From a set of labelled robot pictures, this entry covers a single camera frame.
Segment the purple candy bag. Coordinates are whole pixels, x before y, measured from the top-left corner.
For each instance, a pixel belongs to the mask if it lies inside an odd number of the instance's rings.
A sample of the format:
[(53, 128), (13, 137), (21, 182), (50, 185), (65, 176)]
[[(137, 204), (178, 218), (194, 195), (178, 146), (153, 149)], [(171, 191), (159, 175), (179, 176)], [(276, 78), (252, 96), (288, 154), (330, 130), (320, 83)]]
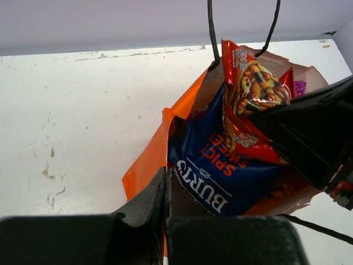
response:
[[(295, 81), (294, 97), (304, 95), (306, 84), (305, 81)], [(202, 84), (186, 121), (204, 116), (207, 112), (208, 105), (212, 102), (214, 96), (221, 88), (222, 85), (216, 81)]]

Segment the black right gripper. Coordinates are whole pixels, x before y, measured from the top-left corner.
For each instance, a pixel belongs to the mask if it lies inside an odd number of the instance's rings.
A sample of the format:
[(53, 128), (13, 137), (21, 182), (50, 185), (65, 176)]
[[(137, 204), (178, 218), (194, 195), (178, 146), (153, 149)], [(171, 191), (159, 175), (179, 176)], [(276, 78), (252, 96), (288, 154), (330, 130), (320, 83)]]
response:
[(249, 120), (310, 185), (352, 210), (352, 76)]

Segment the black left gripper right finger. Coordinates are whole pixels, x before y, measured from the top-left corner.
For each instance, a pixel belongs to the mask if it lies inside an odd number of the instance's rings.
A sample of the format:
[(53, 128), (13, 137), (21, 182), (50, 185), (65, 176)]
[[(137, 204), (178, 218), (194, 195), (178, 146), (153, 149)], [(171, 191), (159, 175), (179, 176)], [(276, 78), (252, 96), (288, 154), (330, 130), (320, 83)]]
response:
[(165, 185), (169, 264), (308, 264), (295, 228), (274, 216), (215, 217), (181, 186), (175, 168)]

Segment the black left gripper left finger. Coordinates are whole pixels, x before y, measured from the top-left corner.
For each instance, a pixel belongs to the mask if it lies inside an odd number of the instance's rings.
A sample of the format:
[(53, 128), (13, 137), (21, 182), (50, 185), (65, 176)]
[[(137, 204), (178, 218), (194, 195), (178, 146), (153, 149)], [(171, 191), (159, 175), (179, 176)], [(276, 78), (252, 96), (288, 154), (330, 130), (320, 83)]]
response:
[(111, 214), (2, 218), (1, 264), (162, 264), (166, 177)]

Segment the orange paper bag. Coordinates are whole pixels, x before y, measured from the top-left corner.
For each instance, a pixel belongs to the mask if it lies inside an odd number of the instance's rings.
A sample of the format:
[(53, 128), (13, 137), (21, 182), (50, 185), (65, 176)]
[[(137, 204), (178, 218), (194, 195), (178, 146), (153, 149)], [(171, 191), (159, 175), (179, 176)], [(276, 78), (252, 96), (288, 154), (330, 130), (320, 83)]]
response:
[(208, 29), (214, 55), (214, 62), (207, 68), (171, 108), (162, 111), (162, 123), (151, 138), (150, 142), (125, 173), (122, 182), (128, 199), (134, 197), (147, 186), (154, 173), (160, 167), (167, 165), (168, 133), (175, 116), (186, 118), (196, 100), (201, 84), (208, 71), (213, 71), (220, 63), (215, 27), (213, 22), (212, 1), (207, 1)]

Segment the red mixed snack packet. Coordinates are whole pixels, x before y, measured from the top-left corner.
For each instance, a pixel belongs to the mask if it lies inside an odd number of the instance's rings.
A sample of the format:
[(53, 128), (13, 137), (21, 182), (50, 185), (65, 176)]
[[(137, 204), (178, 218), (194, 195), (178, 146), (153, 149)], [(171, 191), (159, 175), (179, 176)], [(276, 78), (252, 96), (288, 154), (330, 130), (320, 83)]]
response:
[(293, 70), (289, 68), (278, 77), (230, 40), (222, 41), (222, 62), (225, 78), (222, 119), (229, 152), (286, 165), (249, 116), (290, 104), (297, 96)]

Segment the blue Burts chips bag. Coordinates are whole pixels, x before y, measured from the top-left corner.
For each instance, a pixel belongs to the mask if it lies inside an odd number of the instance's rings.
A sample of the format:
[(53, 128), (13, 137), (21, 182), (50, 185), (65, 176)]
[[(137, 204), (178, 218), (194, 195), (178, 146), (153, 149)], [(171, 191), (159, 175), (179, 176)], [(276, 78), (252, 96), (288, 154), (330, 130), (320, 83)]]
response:
[(259, 202), (282, 167), (230, 153), (222, 124), (220, 87), (200, 117), (188, 120), (168, 140), (168, 161), (182, 186), (217, 216), (242, 215)]

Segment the dark red snack packet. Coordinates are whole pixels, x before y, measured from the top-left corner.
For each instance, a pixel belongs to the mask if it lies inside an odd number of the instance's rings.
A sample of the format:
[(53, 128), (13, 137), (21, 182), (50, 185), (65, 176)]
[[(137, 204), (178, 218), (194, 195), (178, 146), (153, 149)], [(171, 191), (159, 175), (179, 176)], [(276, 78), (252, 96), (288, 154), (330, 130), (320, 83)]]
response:
[(308, 184), (296, 171), (286, 168), (269, 191), (245, 215), (292, 214), (310, 205), (320, 193)]

